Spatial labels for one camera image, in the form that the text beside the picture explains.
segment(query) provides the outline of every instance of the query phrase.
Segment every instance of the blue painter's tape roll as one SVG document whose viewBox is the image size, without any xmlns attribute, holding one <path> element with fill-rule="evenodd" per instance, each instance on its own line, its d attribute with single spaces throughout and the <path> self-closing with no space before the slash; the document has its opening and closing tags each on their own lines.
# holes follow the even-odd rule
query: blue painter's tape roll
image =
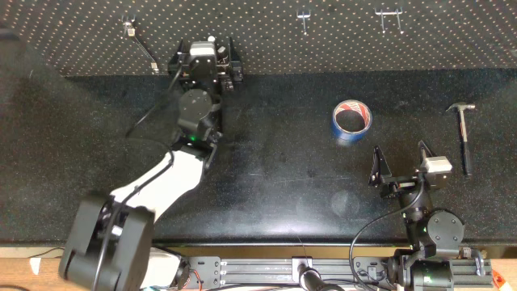
<svg viewBox="0 0 517 291">
<path fill-rule="evenodd" d="M 361 115 L 364 120 L 364 128 L 360 131 L 347 131 L 343 127 L 341 127 L 336 119 L 336 116 L 342 112 L 352 110 Z M 340 138 L 345 141 L 358 141 L 363 138 L 364 134 L 370 129 L 372 125 L 372 113 L 370 112 L 370 108 L 368 108 L 364 103 L 359 102 L 357 100 L 346 100 L 341 102 L 336 108 L 334 108 L 334 112 L 332 113 L 332 130 L 337 138 Z"/>
</svg>

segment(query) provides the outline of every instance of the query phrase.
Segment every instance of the roll of tape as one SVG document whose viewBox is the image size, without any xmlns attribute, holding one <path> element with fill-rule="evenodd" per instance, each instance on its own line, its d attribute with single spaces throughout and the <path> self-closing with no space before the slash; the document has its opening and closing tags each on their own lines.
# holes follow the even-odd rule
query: roll of tape
<svg viewBox="0 0 517 291">
<path fill-rule="evenodd" d="M 348 131 L 338 124 L 336 116 L 342 111 L 352 110 L 361 115 L 364 121 L 364 128 L 360 131 Z M 337 138 L 345 141 L 358 141 L 363 138 L 364 134 L 370 129 L 372 125 L 372 113 L 364 103 L 357 100 L 346 100 L 341 102 L 332 114 L 332 130 Z"/>
</svg>

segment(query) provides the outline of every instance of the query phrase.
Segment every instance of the hammer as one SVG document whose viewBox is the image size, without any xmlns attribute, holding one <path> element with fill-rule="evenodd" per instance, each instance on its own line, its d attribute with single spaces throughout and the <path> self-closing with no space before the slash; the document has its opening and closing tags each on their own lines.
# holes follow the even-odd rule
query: hammer
<svg viewBox="0 0 517 291">
<path fill-rule="evenodd" d="M 466 104 L 465 102 L 458 102 L 451 105 L 447 111 L 457 108 L 460 113 L 460 132 L 461 137 L 463 138 L 463 164 L 465 174 L 468 176 L 472 175 L 472 158 L 470 158 L 470 150 L 469 144 L 467 142 L 467 127 L 465 126 L 465 118 L 463 116 L 463 111 L 465 109 L 474 109 L 476 105 L 474 104 Z"/>
</svg>

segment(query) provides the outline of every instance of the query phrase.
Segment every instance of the orange clip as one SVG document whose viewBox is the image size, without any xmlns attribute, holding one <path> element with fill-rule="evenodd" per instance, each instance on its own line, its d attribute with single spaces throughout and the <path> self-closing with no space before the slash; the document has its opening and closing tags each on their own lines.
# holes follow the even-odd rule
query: orange clip
<svg viewBox="0 0 517 291">
<path fill-rule="evenodd" d="M 504 278 L 499 274 L 499 272 L 492 270 L 492 278 L 494 280 L 495 287 L 498 288 L 499 291 L 512 291 L 513 289 L 510 287 L 510 284 L 504 280 Z"/>
</svg>

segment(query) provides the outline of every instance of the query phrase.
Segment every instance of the wooden surface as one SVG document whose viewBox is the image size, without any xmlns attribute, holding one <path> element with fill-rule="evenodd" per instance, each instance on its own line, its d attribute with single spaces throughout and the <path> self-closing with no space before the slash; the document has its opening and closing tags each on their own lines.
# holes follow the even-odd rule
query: wooden surface
<svg viewBox="0 0 517 291">
<path fill-rule="evenodd" d="M 40 274 L 34 275 L 29 259 L 0 259 L 0 285 L 18 285 L 31 291 L 37 290 L 85 290 L 62 280 L 57 275 L 59 259 L 42 259 Z M 517 259 L 493 259 L 492 266 L 514 288 L 517 287 Z M 475 289 L 475 291 L 495 289 Z"/>
</svg>

